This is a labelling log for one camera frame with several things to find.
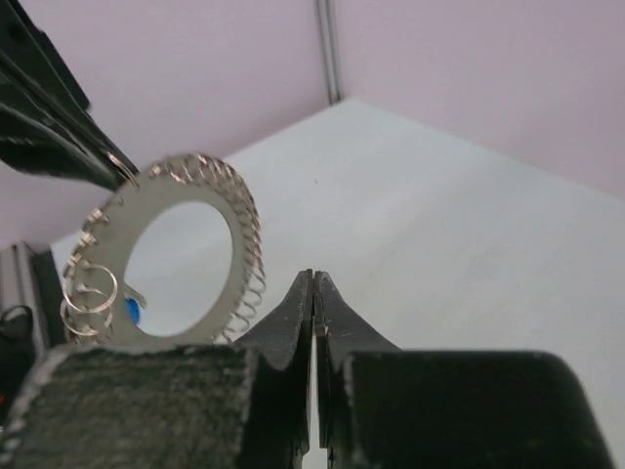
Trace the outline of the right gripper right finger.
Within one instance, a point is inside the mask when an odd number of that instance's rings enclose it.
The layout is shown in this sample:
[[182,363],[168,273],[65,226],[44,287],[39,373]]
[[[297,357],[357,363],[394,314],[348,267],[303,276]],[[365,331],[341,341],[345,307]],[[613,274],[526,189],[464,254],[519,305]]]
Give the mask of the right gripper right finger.
[[577,375],[531,350],[403,350],[313,280],[319,443],[331,468],[611,468]]

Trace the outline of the round metal keyring disc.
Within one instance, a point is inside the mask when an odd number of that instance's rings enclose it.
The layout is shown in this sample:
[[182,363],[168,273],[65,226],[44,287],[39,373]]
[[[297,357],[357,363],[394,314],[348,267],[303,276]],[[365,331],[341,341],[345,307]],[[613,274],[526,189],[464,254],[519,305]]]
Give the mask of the round metal keyring disc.
[[[69,340],[120,346],[231,341],[266,291],[261,224],[243,178],[203,153],[165,157],[86,218],[61,260]],[[124,298],[146,299],[133,325]]]

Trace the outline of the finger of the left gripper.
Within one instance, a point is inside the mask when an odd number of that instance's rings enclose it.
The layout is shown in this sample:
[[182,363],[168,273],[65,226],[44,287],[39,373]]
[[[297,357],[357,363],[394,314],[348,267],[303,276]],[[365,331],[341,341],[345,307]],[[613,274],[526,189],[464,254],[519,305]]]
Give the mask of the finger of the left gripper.
[[7,105],[1,106],[1,161],[23,174],[76,180],[115,191],[122,176],[102,154]]
[[63,58],[18,1],[1,3],[1,106],[7,105],[102,154],[121,176],[138,168],[89,115],[90,102]]

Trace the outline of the blue tag key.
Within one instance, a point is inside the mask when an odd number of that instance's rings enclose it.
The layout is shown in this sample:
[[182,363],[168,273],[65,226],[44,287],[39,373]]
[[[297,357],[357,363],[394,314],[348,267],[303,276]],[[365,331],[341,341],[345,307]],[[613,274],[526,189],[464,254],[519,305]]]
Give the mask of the blue tag key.
[[142,314],[146,308],[146,299],[139,295],[127,295],[125,298],[126,311],[133,325],[141,323]]

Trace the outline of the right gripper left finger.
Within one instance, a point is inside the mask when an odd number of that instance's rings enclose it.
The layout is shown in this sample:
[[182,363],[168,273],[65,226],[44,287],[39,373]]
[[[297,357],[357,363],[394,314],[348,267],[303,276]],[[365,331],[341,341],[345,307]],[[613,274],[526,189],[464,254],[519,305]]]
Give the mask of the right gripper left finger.
[[230,345],[62,346],[27,375],[5,468],[298,468],[310,448],[313,274]]

